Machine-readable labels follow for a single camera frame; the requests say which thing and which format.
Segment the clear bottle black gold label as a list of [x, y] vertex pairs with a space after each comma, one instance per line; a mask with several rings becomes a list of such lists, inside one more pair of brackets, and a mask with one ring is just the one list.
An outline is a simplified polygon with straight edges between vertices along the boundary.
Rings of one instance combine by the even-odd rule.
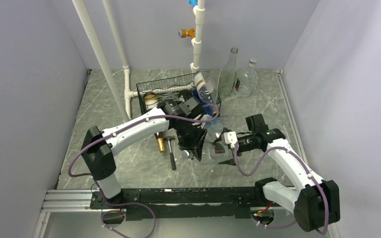
[[221, 99], [225, 99], [232, 94], [234, 83], [236, 80], [236, 59], [238, 48], [232, 47], [226, 64], [222, 67], [219, 82], [218, 94]]

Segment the clear bottle black cap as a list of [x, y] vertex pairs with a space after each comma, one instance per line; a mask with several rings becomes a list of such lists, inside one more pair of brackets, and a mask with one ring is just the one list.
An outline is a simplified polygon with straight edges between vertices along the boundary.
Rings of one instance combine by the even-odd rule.
[[216, 105], [218, 92], [215, 82], [210, 78], [209, 70], [198, 70], [193, 75], [197, 97], [202, 105]]

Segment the clear bottle silver cap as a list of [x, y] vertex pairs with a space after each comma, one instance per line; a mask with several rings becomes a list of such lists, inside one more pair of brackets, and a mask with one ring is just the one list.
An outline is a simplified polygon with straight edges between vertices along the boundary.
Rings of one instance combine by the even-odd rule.
[[183, 150], [181, 156], [183, 159], [190, 159], [201, 165], [220, 164], [231, 157], [229, 148], [222, 142], [204, 142], [200, 159], [190, 150]]

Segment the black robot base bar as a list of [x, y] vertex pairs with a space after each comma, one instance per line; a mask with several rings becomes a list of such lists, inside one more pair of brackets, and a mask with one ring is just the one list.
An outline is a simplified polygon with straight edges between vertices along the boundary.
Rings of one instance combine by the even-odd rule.
[[249, 219], [252, 213], [271, 205], [257, 186], [123, 188], [120, 194], [106, 199], [102, 192], [94, 191], [90, 200], [92, 210], [121, 211], [126, 221], [153, 217]]

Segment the clear round glass bottle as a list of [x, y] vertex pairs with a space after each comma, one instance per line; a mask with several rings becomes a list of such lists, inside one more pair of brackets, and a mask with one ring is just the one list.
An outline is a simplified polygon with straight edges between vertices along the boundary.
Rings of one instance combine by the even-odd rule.
[[250, 58], [246, 68], [241, 69], [237, 74], [235, 92], [239, 97], [248, 97], [255, 88], [257, 81], [256, 62], [256, 58]]

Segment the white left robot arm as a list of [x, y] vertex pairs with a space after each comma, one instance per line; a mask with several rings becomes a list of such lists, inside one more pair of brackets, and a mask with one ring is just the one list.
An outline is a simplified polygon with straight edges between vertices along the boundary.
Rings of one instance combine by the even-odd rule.
[[198, 122], [197, 117], [204, 114], [205, 108], [196, 97], [185, 102], [168, 99], [124, 124], [104, 130], [96, 126], [90, 128], [79, 154], [103, 192], [103, 202], [110, 208], [117, 208], [123, 201], [122, 189], [115, 175], [114, 157], [157, 132], [174, 129], [179, 149], [188, 151], [192, 159], [201, 161], [207, 131], [193, 124]]

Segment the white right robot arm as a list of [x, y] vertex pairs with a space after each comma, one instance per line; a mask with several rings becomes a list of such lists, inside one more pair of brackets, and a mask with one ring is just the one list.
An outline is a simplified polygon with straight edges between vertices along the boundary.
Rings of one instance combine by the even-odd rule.
[[[233, 152], [226, 162], [250, 177], [258, 170], [266, 156], [272, 158], [293, 184], [290, 189], [274, 178], [255, 183], [254, 201], [260, 206], [276, 203], [291, 212], [296, 224], [305, 232], [313, 230], [325, 235], [330, 224], [340, 220], [339, 187], [333, 180], [325, 180], [294, 151], [282, 131], [269, 128], [263, 115], [246, 118], [247, 133], [223, 128], [219, 139]], [[263, 154], [250, 172], [241, 168], [238, 156], [244, 152], [261, 150]]]

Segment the dark bottle gold foil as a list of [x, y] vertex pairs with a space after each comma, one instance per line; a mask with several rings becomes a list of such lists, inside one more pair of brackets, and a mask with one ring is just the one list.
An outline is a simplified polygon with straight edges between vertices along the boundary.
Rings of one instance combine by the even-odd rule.
[[[158, 105], [158, 97], [155, 93], [153, 92], [147, 92], [144, 94], [144, 103], [145, 103], [145, 108], [149, 111], [152, 108], [156, 108]], [[154, 134], [158, 146], [158, 150], [160, 153], [165, 153], [166, 152], [166, 147], [164, 144], [164, 136], [163, 132], [157, 132]]]

